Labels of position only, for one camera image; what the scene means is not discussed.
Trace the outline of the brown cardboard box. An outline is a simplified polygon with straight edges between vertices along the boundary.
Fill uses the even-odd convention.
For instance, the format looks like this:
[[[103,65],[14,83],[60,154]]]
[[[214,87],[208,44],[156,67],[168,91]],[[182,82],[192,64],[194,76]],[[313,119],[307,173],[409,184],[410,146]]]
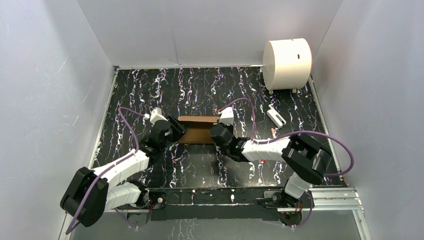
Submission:
[[[178,120],[188,126],[178,142],[180,144],[214,144],[210,137],[210,129],[218,123],[218,116],[180,116]]]

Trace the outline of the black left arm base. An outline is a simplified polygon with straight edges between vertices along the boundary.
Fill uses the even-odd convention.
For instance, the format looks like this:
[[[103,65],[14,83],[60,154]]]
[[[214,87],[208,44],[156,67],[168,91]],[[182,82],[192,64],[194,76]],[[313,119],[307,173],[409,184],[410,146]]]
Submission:
[[[130,209],[114,209],[130,228],[136,230],[140,230],[151,220],[153,210],[164,210],[167,203],[167,194],[162,191],[142,190],[140,197],[141,199],[130,205],[132,210],[141,210],[141,212],[131,212]]]

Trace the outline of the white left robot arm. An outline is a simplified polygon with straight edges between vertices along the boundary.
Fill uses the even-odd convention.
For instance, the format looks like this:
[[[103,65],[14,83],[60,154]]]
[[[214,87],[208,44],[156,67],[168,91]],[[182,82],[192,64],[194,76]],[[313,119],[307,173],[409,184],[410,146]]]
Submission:
[[[90,227],[109,210],[124,205],[148,205],[146,187],[128,178],[152,167],[189,130],[187,124],[172,115],[151,117],[150,122],[150,132],[123,157],[94,169],[77,170],[59,203],[73,217],[73,223]]]

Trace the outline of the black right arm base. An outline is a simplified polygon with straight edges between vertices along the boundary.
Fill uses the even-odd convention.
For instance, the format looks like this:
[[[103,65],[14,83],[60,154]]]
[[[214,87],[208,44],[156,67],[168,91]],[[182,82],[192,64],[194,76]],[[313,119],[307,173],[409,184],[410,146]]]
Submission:
[[[315,207],[310,191],[303,193],[300,198],[294,198],[283,190],[281,192],[265,191],[263,197],[257,199],[257,203],[266,209],[294,208],[294,210],[281,211],[278,215],[282,225],[292,229],[303,226],[310,219]]]

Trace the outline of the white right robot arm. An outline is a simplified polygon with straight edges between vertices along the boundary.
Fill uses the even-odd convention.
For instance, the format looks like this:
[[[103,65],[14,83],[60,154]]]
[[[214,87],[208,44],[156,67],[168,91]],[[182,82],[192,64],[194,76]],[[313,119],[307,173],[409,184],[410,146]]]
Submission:
[[[295,207],[305,192],[324,181],[333,158],[331,150],[311,137],[309,131],[280,139],[251,140],[236,137],[227,126],[218,123],[209,135],[221,153],[235,162],[285,162],[294,171],[281,194],[282,202],[288,207]]]

